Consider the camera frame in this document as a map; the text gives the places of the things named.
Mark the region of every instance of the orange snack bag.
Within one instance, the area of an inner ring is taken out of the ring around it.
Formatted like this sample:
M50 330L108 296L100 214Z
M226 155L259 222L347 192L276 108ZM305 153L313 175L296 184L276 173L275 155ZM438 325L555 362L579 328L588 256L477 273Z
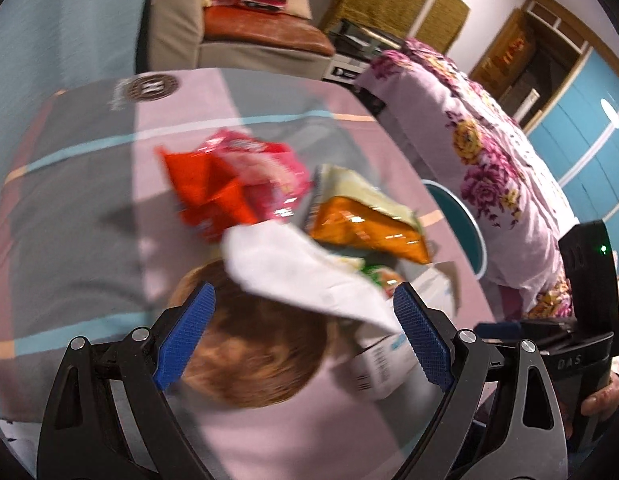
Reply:
M319 242L384 251L417 264L431 263L416 214L352 170L323 164L307 223Z
M244 193L236 171L219 157L204 152L168 153L159 148L184 209L184 223L200 229L209 242L221 239L223 231L237 224L259 220Z

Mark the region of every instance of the yellow-brown curtain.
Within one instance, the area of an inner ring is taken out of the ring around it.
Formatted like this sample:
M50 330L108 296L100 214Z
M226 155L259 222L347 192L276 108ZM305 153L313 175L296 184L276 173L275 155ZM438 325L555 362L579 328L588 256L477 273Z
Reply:
M331 30L341 19L376 27L404 38L426 0L332 0L321 21ZM445 53L467 19L469 7L462 0L436 0L416 38Z

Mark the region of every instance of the pink snack bag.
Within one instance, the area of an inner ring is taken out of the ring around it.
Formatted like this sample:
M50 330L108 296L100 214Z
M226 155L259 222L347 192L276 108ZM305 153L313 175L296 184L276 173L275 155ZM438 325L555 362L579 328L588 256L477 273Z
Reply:
M198 151L213 153L234 168L246 186L248 202L262 220L293 215L310 188L310 173L287 144L223 128Z

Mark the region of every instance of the brown bowl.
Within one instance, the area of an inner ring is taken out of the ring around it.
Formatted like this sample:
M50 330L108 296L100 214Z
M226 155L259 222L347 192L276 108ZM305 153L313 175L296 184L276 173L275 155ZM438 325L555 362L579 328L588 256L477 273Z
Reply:
M259 408L298 393L317 372L336 331L329 317L247 294L222 260L191 270L170 306L199 283L216 289L216 310L182 379L191 388L240 408Z

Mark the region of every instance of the metal screw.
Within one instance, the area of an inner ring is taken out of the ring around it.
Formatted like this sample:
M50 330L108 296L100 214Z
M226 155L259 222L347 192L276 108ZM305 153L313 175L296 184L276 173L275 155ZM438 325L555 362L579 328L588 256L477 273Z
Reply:
M461 333L459 333L459 338L464 343L475 343L476 342L476 334L472 332L472 330L461 330Z
M83 348L83 346L85 346L85 338L83 338L81 336L75 337L70 342L70 348L72 350L80 350L81 348Z
M521 341L521 348L531 354L536 350L536 345L528 339L524 339L523 341Z
M132 332L132 339L135 341L145 341L150 336L150 331L146 328L137 328Z

